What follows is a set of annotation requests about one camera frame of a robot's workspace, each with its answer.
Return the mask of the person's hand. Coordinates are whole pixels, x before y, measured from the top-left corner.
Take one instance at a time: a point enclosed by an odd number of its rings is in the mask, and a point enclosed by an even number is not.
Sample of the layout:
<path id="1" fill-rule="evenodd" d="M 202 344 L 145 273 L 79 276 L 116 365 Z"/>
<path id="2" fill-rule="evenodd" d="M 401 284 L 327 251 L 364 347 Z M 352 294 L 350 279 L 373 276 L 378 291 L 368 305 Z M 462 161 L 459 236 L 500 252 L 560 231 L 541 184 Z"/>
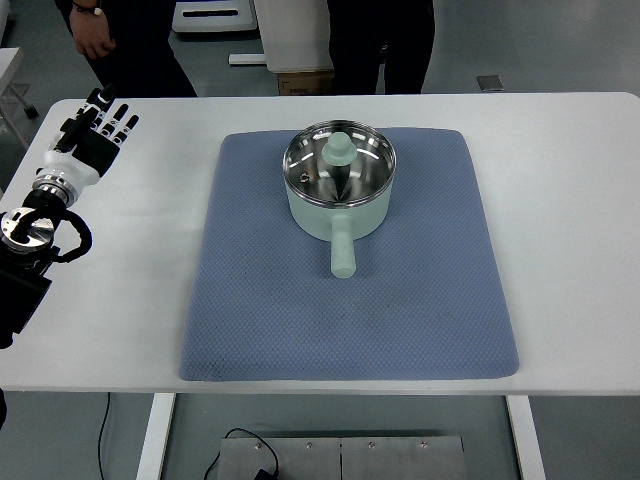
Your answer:
<path id="1" fill-rule="evenodd" d="M 71 35 L 77 51 L 95 60 L 106 57 L 116 48 L 111 37 L 106 14 L 100 16 L 78 13 L 74 7 L 69 14 Z"/>

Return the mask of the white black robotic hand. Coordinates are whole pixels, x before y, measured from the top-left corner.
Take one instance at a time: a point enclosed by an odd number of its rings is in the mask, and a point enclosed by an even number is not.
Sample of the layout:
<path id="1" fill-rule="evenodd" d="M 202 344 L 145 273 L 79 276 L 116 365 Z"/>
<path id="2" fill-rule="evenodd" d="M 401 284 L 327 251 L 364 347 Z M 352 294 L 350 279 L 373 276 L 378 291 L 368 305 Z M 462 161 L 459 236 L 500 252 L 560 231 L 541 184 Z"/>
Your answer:
<path id="1" fill-rule="evenodd" d="M 119 154 L 120 146 L 139 121 L 138 115 L 125 120 L 129 105 L 123 103 L 101 127 L 100 133 L 90 131 L 94 123 L 103 120 L 115 93 L 114 84 L 91 92 L 75 119 L 64 124 L 63 135 L 58 134 L 50 142 L 44 154 L 44 166 L 36 174 L 37 179 L 59 178 L 72 187 L 86 187 L 96 184 L 104 176 Z"/>

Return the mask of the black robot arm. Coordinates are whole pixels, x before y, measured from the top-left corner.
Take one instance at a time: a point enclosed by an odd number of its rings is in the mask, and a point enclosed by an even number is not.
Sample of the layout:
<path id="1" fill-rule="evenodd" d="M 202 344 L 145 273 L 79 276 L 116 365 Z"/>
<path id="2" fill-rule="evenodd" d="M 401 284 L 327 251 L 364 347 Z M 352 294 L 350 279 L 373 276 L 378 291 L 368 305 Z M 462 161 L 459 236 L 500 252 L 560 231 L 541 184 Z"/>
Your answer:
<path id="1" fill-rule="evenodd" d="M 36 171 L 22 205 L 1 214 L 1 347 L 9 348 L 45 297 L 45 277 L 54 263 L 70 263 L 89 252 L 93 239 L 71 207 L 113 165 L 139 117 L 126 118 L 121 104 L 110 119 L 116 86 L 94 89 L 67 119 Z"/>

